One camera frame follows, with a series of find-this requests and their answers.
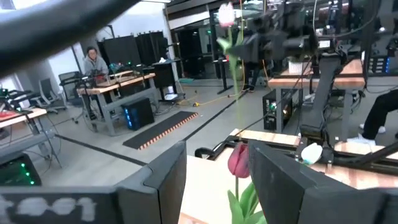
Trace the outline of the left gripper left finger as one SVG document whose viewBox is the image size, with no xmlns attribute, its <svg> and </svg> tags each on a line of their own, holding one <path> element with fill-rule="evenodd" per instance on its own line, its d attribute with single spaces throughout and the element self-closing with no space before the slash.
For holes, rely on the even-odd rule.
<svg viewBox="0 0 398 224">
<path fill-rule="evenodd" d="M 177 224 L 186 174 L 186 142 L 179 141 L 117 185 L 118 223 Z"/>
</svg>

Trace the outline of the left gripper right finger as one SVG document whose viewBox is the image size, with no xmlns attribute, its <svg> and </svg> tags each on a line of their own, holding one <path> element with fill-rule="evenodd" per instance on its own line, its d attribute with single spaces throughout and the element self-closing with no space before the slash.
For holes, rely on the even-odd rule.
<svg viewBox="0 0 398 224">
<path fill-rule="evenodd" d="M 252 182 L 268 224 L 397 224 L 397 189 L 358 190 L 249 141 Z"/>
</svg>

